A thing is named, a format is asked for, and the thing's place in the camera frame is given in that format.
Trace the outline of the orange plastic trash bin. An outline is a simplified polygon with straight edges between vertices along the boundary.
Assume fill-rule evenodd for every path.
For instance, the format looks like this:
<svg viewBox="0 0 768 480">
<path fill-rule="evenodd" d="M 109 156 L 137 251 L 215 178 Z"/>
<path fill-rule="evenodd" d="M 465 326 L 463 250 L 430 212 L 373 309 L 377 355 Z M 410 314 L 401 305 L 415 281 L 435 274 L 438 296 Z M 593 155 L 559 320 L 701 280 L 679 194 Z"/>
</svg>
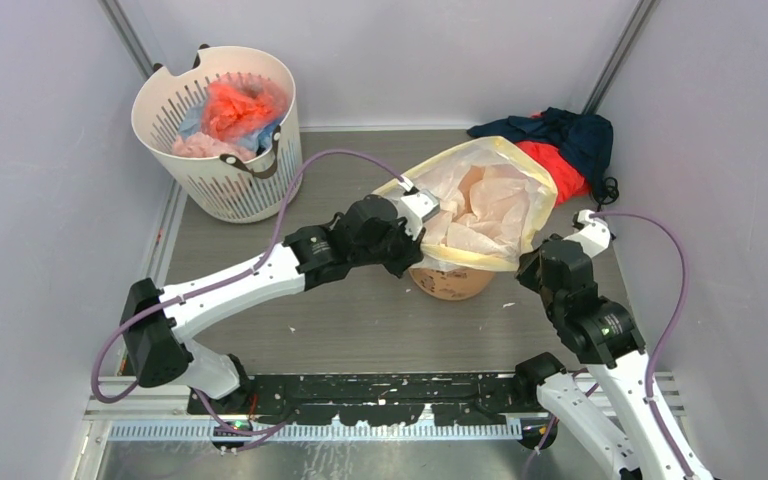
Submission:
<svg viewBox="0 0 768 480">
<path fill-rule="evenodd" d="M 471 268 L 440 271 L 428 268 L 408 270 L 412 281 L 426 294 L 444 301 L 463 301 L 482 293 L 496 273 Z"/>
</svg>

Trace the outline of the pale yellow trash bag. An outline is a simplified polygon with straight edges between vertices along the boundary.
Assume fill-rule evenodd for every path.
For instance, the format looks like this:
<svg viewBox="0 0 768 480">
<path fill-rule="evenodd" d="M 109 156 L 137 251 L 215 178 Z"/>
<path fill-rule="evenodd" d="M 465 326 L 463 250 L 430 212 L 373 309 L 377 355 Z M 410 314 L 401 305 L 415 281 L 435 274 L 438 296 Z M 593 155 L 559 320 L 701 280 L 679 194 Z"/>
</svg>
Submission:
<svg viewBox="0 0 768 480">
<path fill-rule="evenodd" d="M 451 147 L 403 176 L 440 201 L 414 265 L 431 270 L 515 271 L 558 196 L 549 172 L 499 136 Z"/>
</svg>

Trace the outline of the white slotted laundry basket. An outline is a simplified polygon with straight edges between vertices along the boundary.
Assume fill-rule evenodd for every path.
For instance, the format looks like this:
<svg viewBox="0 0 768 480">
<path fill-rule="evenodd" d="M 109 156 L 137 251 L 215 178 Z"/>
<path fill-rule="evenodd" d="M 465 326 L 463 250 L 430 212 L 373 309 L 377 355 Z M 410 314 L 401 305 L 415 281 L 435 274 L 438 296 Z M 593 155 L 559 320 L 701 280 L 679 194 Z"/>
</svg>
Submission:
<svg viewBox="0 0 768 480">
<path fill-rule="evenodd" d="M 262 151 L 250 160 L 174 154 L 178 128 L 189 109 L 207 100 L 208 86 L 249 73 L 273 81 L 288 96 L 287 112 Z M 193 67 L 180 75 L 160 64 L 154 67 L 134 101 L 132 129 L 206 213 L 229 223 L 254 223 L 276 214 L 281 201 L 298 190 L 292 183 L 302 164 L 296 93 L 290 70 L 273 55 L 248 47 L 203 45 Z"/>
</svg>

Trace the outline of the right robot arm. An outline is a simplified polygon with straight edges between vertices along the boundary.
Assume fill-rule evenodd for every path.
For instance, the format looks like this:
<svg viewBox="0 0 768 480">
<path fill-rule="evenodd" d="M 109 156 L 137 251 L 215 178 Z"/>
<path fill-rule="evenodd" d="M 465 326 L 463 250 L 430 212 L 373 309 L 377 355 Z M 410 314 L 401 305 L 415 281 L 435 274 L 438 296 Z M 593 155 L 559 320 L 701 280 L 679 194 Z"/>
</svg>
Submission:
<svg viewBox="0 0 768 480">
<path fill-rule="evenodd" d="M 583 232 L 554 236 L 520 258 L 516 278 L 537 293 L 562 343 L 612 407 L 608 418 L 552 354 L 515 368 L 515 396 L 564 425 L 609 479 L 710 479 L 648 367 L 645 342 L 629 311 L 600 295 L 592 259 L 608 246 Z"/>
</svg>

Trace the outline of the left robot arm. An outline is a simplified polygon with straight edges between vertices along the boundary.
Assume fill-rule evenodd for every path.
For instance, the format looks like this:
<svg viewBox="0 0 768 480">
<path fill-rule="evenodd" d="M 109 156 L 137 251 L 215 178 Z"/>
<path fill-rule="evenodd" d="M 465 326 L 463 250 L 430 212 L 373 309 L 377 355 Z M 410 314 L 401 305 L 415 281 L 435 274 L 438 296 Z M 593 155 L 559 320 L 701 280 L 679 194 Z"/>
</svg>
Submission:
<svg viewBox="0 0 768 480">
<path fill-rule="evenodd" d="M 341 281 L 354 268 L 381 265 L 402 276 L 422 260 L 424 223 L 438 211 L 438 200 L 417 189 L 395 199 L 368 195 L 212 275 L 163 288 L 150 279 L 133 284 L 122 324 L 137 386 L 184 385 L 217 411 L 242 411 L 254 386 L 241 361 L 195 336 L 259 304 Z"/>
</svg>

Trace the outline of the red plastic trash bag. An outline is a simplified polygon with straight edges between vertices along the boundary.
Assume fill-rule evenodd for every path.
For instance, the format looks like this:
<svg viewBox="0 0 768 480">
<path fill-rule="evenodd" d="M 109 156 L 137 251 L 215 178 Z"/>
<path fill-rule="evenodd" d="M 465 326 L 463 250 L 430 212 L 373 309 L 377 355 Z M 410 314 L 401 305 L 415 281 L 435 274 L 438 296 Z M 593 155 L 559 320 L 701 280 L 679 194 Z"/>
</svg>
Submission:
<svg viewBox="0 0 768 480">
<path fill-rule="evenodd" d="M 287 93 L 274 81 L 252 73 L 226 73 L 206 87 L 203 133 L 237 142 L 280 121 L 289 107 Z"/>
</svg>

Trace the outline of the pink plastic trash bag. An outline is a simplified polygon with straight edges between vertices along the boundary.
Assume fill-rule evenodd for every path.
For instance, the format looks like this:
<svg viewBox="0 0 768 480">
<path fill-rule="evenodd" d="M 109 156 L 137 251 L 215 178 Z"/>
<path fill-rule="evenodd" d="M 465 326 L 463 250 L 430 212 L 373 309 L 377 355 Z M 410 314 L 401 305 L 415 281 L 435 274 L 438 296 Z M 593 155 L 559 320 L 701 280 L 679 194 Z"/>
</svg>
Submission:
<svg viewBox="0 0 768 480">
<path fill-rule="evenodd" d="M 257 156 L 255 152 L 243 146 L 222 142 L 201 132 L 186 138 L 178 136 L 172 145 L 171 153 L 185 158 L 212 158 L 230 154 L 243 161 L 254 159 Z"/>
</svg>

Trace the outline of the blue plastic trash bag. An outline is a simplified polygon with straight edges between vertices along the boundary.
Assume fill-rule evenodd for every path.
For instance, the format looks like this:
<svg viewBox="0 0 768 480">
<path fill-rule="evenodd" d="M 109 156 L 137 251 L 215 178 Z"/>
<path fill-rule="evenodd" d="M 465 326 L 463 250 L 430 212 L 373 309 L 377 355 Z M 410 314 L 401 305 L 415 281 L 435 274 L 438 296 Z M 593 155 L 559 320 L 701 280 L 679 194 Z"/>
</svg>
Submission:
<svg viewBox="0 0 768 480">
<path fill-rule="evenodd" d="M 178 127 L 177 137 L 182 136 L 186 138 L 194 133 L 202 131 L 201 117 L 204 111 L 204 103 L 197 104 L 190 108 L 184 116 L 181 124 Z M 243 135 L 238 140 L 233 140 L 231 144 L 243 146 L 258 155 L 264 153 L 272 145 L 272 135 L 279 126 L 280 121 L 276 120 L 262 129 L 255 130 L 251 133 Z"/>
</svg>

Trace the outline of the red cloth garment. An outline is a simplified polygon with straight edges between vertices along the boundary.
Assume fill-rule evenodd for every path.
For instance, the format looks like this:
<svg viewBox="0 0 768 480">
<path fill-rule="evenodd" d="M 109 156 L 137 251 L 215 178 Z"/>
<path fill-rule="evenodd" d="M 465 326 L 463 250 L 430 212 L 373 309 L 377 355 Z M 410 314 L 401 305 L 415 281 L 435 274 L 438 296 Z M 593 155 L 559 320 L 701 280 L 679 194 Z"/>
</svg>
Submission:
<svg viewBox="0 0 768 480">
<path fill-rule="evenodd" d="M 541 165 L 554 180 L 558 195 L 555 205 L 559 206 L 574 197 L 591 193 L 585 177 L 576 170 L 560 153 L 559 147 L 568 134 L 563 130 L 549 133 L 543 140 L 523 140 L 516 145 Z"/>
</svg>

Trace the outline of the navy blue cloth garment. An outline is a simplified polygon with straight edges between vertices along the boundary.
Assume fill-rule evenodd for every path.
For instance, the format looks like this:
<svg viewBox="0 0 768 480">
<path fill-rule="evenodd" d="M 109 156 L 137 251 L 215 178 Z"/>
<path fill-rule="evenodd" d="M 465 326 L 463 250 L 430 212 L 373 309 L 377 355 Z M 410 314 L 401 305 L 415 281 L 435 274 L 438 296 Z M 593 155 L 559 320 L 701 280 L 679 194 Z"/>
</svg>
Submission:
<svg viewBox="0 0 768 480">
<path fill-rule="evenodd" d="M 595 197 L 612 198 L 616 180 L 606 172 L 612 158 L 614 131 L 610 121 L 596 114 L 577 114 L 550 107 L 535 116 L 508 116 L 466 130 L 472 138 L 500 136 L 517 143 L 543 140 L 549 133 L 568 134 L 561 155 L 588 181 Z"/>
</svg>

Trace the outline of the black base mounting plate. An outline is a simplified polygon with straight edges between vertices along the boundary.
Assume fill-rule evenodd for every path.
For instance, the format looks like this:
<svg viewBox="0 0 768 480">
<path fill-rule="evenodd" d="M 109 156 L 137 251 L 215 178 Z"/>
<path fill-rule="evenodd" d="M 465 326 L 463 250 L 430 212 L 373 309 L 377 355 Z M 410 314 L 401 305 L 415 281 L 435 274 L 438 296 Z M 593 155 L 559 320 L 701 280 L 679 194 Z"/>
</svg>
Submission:
<svg viewBox="0 0 768 480">
<path fill-rule="evenodd" d="M 227 421 L 237 415 L 304 426 L 408 426 L 426 410 L 435 426 L 489 426 L 546 412 L 534 384 L 495 372 L 260 375 L 209 403 Z"/>
</svg>

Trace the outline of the aluminium rail frame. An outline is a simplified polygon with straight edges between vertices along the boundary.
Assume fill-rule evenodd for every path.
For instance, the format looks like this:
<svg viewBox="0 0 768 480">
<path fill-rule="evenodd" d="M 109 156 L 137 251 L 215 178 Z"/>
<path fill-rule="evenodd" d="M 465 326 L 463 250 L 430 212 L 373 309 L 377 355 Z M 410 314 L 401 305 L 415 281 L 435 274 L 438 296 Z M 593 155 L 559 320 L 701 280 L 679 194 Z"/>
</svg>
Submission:
<svg viewBox="0 0 768 480">
<path fill-rule="evenodd" d="M 216 407 L 223 430 L 184 385 L 137 388 L 127 398 L 88 402 L 108 420 L 110 440 L 271 442 L 519 440 L 546 424 L 535 377 L 516 373 L 261 375 L 234 408 Z"/>
</svg>

